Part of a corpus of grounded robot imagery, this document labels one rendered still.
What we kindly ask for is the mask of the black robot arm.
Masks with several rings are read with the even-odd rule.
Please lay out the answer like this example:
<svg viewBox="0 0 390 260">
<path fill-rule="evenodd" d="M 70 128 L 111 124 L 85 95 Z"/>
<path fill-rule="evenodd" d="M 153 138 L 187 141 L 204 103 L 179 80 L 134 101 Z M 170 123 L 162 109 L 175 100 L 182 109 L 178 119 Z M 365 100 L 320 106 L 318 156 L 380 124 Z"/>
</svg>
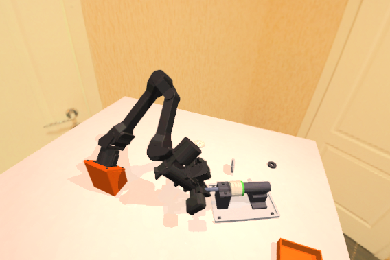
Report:
<svg viewBox="0 0 390 260">
<path fill-rule="evenodd" d="M 157 131 L 146 152 L 150 160 L 163 161 L 158 167 L 154 167 L 155 180 L 164 176 L 176 182 L 181 179 L 184 173 L 184 165 L 188 166 L 195 160 L 194 166 L 189 167 L 192 173 L 189 180 L 197 187 L 200 182 L 211 179 L 211 171 L 207 161 L 198 157 L 202 153 L 200 148 L 189 138 L 184 137 L 175 148 L 172 148 L 171 134 L 180 96 L 173 86 L 172 78 L 162 70 L 152 73 L 147 82 L 146 91 L 129 111 L 126 118 L 98 139 L 98 145 L 101 146 L 100 152 L 93 162 L 105 167 L 117 167 L 119 151 L 124 151 L 125 147 L 130 145 L 130 142 L 135 138 L 134 128 L 148 112 L 154 101 L 162 95 L 165 98 Z"/>
</svg>

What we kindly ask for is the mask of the small black ring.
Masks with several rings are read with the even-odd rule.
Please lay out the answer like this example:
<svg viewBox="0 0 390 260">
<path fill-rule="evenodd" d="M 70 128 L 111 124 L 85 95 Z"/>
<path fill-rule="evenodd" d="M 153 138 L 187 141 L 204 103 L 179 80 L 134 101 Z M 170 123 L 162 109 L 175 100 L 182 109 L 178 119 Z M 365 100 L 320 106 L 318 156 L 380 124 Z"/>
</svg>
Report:
<svg viewBox="0 0 390 260">
<path fill-rule="evenodd" d="M 272 164 L 272 165 L 271 165 Z M 273 162 L 273 161 L 269 161 L 268 163 L 267 163 L 267 165 L 271 168 L 271 169 L 275 169 L 276 167 L 277 167 L 277 164 L 275 163 L 275 162 Z"/>
</svg>

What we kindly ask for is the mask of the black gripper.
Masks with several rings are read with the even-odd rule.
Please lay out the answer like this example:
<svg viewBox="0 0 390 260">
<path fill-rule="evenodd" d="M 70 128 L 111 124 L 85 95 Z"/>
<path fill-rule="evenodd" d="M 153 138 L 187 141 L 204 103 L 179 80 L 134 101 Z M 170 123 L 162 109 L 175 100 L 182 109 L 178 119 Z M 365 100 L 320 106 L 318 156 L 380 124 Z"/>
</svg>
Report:
<svg viewBox="0 0 390 260">
<path fill-rule="evenodd" d="M 189 167 L 193 167 L 195 164 L 195 160 L 192 161 L 188 166 L 184 166 L 184 173 L 180 180 L 174 182 L 174 186 L 177 187 L 178 185 L 183 188 L 183 192 L 186 193 L 187 191 L 190 192 L 190 197 L 185 200 L 185 207 L 186 207 L 186 213 L 193 215 L 195 213 L 198 213 L 206 208 L 206 198 L 210 197 L 211 192 L 208 192 L 205 190 L 205 187 L 208 187 L 206 183 L 200 182 L 199 186 L 194 186 L 190 182 L 190 178 L 192 176 L 191 171 L 189 170 Z"/>
</svg>

